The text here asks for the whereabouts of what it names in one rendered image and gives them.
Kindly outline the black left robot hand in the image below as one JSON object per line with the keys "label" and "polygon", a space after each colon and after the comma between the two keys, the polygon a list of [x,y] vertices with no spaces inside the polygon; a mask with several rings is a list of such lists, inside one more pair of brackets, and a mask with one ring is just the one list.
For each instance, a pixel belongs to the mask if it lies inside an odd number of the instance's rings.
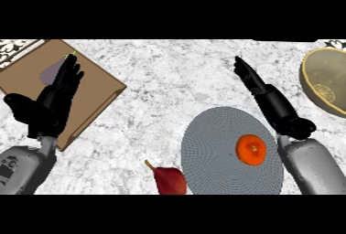
{"label": "black left robot hand", "polygon": [[61,134],[82,77],[84,72],[78,69],[69,83],[61,88],[47,85],[33,101],[17,93],[5,95],[4,103],[11,109],[13,118],[27,125],[27,138],[57,137]]}

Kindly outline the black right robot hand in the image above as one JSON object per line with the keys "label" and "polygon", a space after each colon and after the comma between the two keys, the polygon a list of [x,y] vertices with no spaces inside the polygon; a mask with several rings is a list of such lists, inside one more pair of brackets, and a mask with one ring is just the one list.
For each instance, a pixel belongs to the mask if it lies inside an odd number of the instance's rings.
{"label": "black right robot hand", "polygon": [[255,99],[261,114],[274,132],[295,140],[304,140],[316,131],[314,123],[297,115],[277,88],[263,82],[260,75],[239,57],[234,57],[233,72]]}

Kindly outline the olive yellow-rimmed bowl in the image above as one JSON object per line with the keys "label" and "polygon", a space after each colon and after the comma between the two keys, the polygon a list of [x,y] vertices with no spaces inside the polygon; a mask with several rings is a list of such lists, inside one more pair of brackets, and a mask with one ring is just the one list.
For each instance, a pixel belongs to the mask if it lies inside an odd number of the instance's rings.
{"label": "olive yellow-rimmed bowl", "polygon": [[308,51],[300,64],[298,80],[313,104],[346,119],[346,51],[337,48]]}

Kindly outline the orange squash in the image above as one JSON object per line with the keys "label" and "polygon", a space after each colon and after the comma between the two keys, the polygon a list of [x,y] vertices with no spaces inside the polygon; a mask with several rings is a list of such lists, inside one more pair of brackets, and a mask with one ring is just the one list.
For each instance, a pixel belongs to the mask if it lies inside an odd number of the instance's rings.
{"label": "orange squash", "polygon": [[246,165],[257,166],[263,163],[267,153],[266,144],[254,134],[245,134],[239,137],[234,153]]}

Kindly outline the round grey placemat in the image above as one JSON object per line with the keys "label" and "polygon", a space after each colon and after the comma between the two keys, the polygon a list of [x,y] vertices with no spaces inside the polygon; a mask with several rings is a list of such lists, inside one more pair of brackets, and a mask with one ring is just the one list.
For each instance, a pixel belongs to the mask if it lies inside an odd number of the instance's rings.
{"label": "round grey placemat", "polygon": [[[237,139],[254,134],[267,149],[263,163],[246,165],[234,152]],[[190,121],[180,142],[180,166],[195,195],[277,195],[283,168],[274,139],[242,110],[214,107]]]}

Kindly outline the brown wooden cutting board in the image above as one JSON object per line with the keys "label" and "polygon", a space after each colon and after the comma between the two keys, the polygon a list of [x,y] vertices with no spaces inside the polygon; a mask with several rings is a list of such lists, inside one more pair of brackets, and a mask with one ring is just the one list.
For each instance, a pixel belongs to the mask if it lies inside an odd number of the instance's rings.
{"label": "brown wooden cutting board", "polygon": [[63,150],[125,85],[61,40],[23,39],[13,45],[0,52],[0,101],[27,124],[27,137],[54,138]]}

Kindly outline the purple eggplant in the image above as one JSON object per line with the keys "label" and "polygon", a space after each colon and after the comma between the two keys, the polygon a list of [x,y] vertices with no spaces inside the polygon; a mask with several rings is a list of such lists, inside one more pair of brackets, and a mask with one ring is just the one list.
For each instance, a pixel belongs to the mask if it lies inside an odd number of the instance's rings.
{"label": "purple eggplant", "polygon": [[69,54],[39,73],[41,83],[61,88],[76,75],[78,69],[76,57]]}

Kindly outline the black and white patterned tile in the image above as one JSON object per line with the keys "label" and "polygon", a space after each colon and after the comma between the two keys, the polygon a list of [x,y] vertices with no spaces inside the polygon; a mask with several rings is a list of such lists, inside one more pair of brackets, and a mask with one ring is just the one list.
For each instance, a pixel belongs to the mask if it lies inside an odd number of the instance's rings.
{"label": "black and white patterned tile", "polygon": [[346,49],[346,42],[341,42],[339,40],[326,40],[323,44],[329,48]]}
{"label": "black and white patterned tile", "polygon": [[42,39],[0,39],[0,69],[8,66],[42,43]]}

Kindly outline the red pear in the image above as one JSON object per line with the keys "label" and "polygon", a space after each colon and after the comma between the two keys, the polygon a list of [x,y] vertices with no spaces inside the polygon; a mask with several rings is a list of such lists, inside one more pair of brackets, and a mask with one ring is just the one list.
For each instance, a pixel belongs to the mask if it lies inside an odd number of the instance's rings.
{"label": "red pear", "polygon": [[153,167],[149,161],[144,161],[144,164],[153,174],[158,193],[161,195],[184,195],[186,180],[180,170],[174,167]]}

